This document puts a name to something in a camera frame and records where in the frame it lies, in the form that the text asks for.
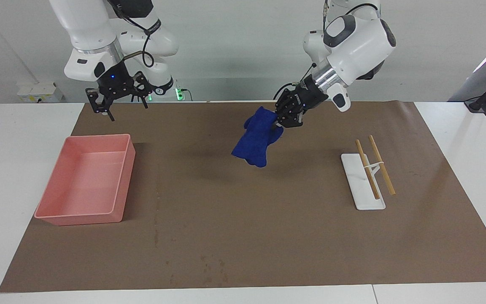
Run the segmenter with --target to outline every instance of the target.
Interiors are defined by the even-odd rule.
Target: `pink bin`
[[[68,137],[35,218],[54,225],[120,222],[135,154],[129,134]]]

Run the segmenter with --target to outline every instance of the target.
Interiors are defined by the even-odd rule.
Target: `brown tabletop covering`
[[[135,145],[123,221],[32,219],[0,292],[486,281],[486,228],[412,103],[324,103],[263,169],[230,155],[259,105],[86,105],[73,135]],[[378,174],[387,208],[358,211],[340,154],[375,161],[369,134],[397,196]]]

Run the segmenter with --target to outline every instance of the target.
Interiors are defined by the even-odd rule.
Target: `wooden handle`
[[[378,151],[378,147],[376,146],[376,142],[374,141],[374,137],[372,135],[369,135],[369,140],[370,140],[370,144],[373,147],[374,155],[376,155],[376,158],[378,159],[378,162],[382,162],[382,163],[380,163],[380,170],[382,171],[383,179],[385,179],[385,181],[386,181],[386,185],[387,185],[387,189],[389,190],[389,194],[395,195],[397,193],[395,192],[395,188],[393,188],[393,183],[391,183],[391,179],[389,178],[389,174],[387,174],[386,165],[384,165],[384,163],[383,163],[382,156],[380,156],[380,152]]]
[[[374,184],[374,179],[372,173],[370,173],[370,168],[367,167],[369,165],[369,161],[363,154],[363,148],[361,147],[361,142],[359,140],[355,140],[355,145],[357,146],[357,150],[359,151],[359,157],[361,158],[361,162],[363,163],[363,167],[365,168],[365,173],[367,175],[367,179],[370,183],[370,188],[373,190],[374,199],[379,200],[380,195],[378,194],[378,189],[376,189],[376,185]]]

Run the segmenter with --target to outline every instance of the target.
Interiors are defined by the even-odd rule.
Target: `white plastic base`
[[[378,188],[376,179],[373,178],[373,183],[376,185],[378,194],[380,194],[379,200],[374,198],[372,188],[370,188],[369,180],[367,179],[359,154],[342,154],[341,160],[343,161],[346,177],[348,178],[348,184],[350,185],[351,194],[354,197],[357,210],[386,209],[386,203],[383,201],[380,188]]]

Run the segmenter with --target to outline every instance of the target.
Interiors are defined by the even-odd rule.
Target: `blue object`
[[[243,127],[247,130],[232,151],[232,155],[243,158],[258,168],[266,166],[266,150],[282,135],[284,129],[274,125],[277,115],[260,107]]]

